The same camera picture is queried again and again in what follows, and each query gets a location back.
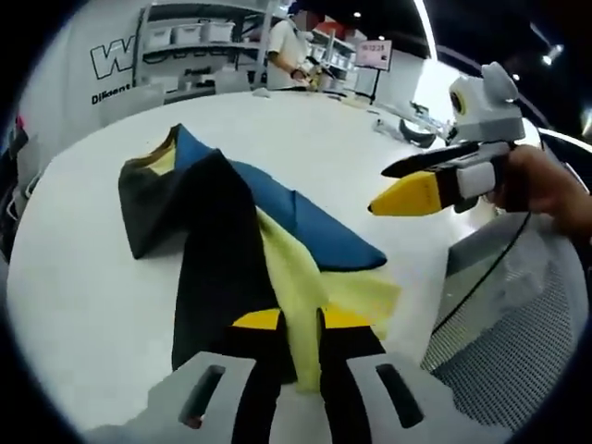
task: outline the black cable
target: black cable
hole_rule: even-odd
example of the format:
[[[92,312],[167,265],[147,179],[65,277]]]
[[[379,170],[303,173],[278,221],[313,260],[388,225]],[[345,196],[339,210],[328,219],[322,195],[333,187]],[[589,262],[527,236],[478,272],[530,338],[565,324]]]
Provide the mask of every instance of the black cable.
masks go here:
[[[458,313],[458,311],[463,307],[463,305],[469,300],[469,298],[471,298],[471,296],[473,296],[475,294],[475,292],[479,289],[479,287],[481,287],[481,285],[483,284],[483,282],[485,282],[485,280],[489,277],[489,275],[491,275],[491,273],[493,273],[493,271],[496,269],[496,267],[500,264],[500,262],[503,260],[504,257],[506,257],[506,255],[510,252],[510,250],[512,249],[512,247],[515,245],[515,243],[518,241],[518,238],[520,238],[520,235],[524,232],[524,229],[526,228],[526,225],[528,224],[528,221],[530,220],[530,216],[532,214],[528,213],[526,215],[526,217],[524,218],[524,222],[522,223],[522,225],[516,230],[516,234],[514,234],[512,240],[510,240],[510,243],[508,243],[508,245],[506,246],[506,248],[504,249],[503,252],[501,252],[501,254],[499,255],[499,257],[495,260],[495,262],[493,264],[491,264],[491,267],[487,270],[487,272],[479,279],[477,280],[476,284],[473,285],[473,287],[469,290],[469,292],[466,294],[466,296],[464,296],[462,298],[462,300],[456,305],[456,307],[454,307],[452,309],[452,311],[450,313],[448,313],[444,319],[442,319],[440,321],[440,323],[436,326],[436,328],[434,328],[434,330],[432,331],[432,335],[435,335],[436,333],[438,333],[438,331],[444,327],[449,321],[450,319],[456,315]]]

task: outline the pink sign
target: pink sign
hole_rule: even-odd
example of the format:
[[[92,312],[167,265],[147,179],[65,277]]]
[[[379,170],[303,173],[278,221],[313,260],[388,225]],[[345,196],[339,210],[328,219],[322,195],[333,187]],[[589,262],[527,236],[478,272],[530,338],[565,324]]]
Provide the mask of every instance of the pink sign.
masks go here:
[[[390,54],[392,42],[383,40],[368,40],[358,45],[355,64],[357,67],[376,68],[388,71],[390,68]]]

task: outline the yellow gripper tip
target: yellow gripper tip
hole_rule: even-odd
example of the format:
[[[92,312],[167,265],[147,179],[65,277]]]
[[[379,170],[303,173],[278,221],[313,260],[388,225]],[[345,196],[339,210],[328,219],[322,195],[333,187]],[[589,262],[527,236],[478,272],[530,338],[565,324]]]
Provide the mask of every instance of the yellow gripper tip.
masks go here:
[[[427,171],[399,179],[370,203],[376,216],[425,216],[442,209],[436,175]]]

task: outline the white table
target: white table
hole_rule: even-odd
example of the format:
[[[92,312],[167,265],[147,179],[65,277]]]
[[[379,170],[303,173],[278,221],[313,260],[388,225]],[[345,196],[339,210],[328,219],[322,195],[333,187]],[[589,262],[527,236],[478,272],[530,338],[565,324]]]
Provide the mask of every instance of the white table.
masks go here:
[[[55,158],[20,223],[7,302],[25,358],[66,418],[81,430],[124,424],[170,374],[183,239],[168,248],[173,253],[134,260],[117,178],[124,161],[152,151],[178,123],[300,191],[385,252],[384,276],[402,286],[386,346],[419,363],[438,311],[447,249],[474,228],[469,217],[449,211],[421,218],[366,211],[392,183],[380,171],[416,152],[371,131],[376,118],[323,95],[227,94],[129,117]],[[284,430],[302,430],[295,413],[302,411],[320,437],[312,424],[322,418],[320,400],[293,398],[301,407],[292,404],[286,416],[296,423]]]

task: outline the white shirt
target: white shirt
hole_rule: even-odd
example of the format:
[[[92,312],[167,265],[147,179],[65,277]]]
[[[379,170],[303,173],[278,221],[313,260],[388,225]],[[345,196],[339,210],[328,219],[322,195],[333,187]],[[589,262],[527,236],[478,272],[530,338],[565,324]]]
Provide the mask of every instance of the white shirt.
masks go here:
[[[298,31],[291,20],[281,20],[269,32],[267,52],[279,53],[287,63],[297,68],[308,56],[305,33]],[[278,90],[303,85],[305,83],[293,80],[288,72],[276,67],[273,63],[267,64],[267,89]]]

